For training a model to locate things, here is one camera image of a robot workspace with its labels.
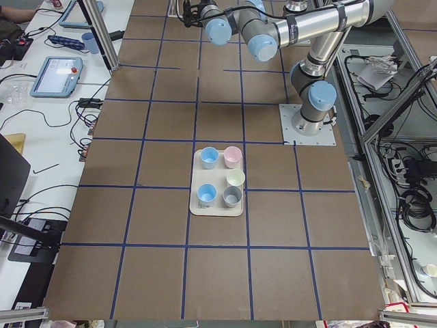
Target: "cup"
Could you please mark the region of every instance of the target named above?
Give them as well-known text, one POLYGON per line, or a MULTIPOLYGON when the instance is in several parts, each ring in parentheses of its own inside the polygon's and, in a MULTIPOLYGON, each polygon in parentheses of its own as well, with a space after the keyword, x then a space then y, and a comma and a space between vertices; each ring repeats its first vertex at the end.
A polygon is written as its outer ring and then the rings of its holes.
POLYGON ((214 206, 214 200, 217 196, 216 187, 212 184, 203 184, 197 191, 197 197, 199 198, 199 207, 206 208, 214 206))
POLYGON ((226 181, 229 186, 239 187, 246 180, 246 175, 241 169, 232 169, 226 175, 226 181))
POLYGON ((437 266, 434 264, 427 264, 422 266, 422 272, 428 277, 437 277, 437 266))
POLYGON ((230 146, 224 153, 226 167, 233 169, 241 162, 242 153, 239 147, 230 146))
POLYGON ((227 207, 235 207, 241 202, 243 193, 235 186, 227 187, 223 192, 223 200, 227 207))
POLYGON ((82 41, 85 45, 85 49, 89 50, 90 53, 98 53, 98 45, 93 33, 87 32, 82 34, 82 41))
POLYGON ((201 151, 200 158, 205 169, 214 169, 219 159, 219 152, 214 147, 206 147, 201 151))

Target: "person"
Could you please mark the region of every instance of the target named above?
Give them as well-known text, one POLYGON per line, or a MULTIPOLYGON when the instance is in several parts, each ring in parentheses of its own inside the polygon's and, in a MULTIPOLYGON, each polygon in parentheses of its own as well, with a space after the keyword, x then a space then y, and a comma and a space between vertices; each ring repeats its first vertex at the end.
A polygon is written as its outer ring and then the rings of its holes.
POLYGON ((14 42, 24 32, 17 24, 31 21, 35 9, 16 9, 0 5, 0 40, 14 42))

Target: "person's arm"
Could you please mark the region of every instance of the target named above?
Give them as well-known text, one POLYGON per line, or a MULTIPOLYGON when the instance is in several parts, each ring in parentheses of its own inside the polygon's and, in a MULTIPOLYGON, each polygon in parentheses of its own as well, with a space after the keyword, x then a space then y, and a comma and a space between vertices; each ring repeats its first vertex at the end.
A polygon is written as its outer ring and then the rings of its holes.
POLYGON ((34 9, 16 9, 11 7, 1 7, 1 14, 9 18, 11 21, 17 24, 29 22, 35 16, 34 9))

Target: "pink cup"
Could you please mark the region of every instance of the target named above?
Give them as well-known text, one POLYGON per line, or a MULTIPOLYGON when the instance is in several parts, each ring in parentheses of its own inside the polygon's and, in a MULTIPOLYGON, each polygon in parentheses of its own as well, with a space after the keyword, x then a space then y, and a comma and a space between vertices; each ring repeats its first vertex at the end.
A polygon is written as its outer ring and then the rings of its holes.
POLYGON ((226 167, 233 169, 241 162, 242 153, 239 147, 230 146, 224 153, 226 167))

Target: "gray cup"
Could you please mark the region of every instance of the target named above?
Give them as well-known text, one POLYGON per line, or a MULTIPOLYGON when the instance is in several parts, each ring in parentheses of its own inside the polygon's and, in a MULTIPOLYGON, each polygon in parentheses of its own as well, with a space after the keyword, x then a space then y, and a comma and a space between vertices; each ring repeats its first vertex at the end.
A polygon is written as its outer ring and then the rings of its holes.
POLYGON ((98 45, 96 39, 94 38, 93 33, 87 32, 82 34, 82 41, 85 45, 85 49, 89 50, 90 53, 98 53, 98 45))
POLYGON ((237 206, 243 197, 243 193, 240 188, 235 186, 227 187, 223 192, 223 200, 227 207, 237 206))

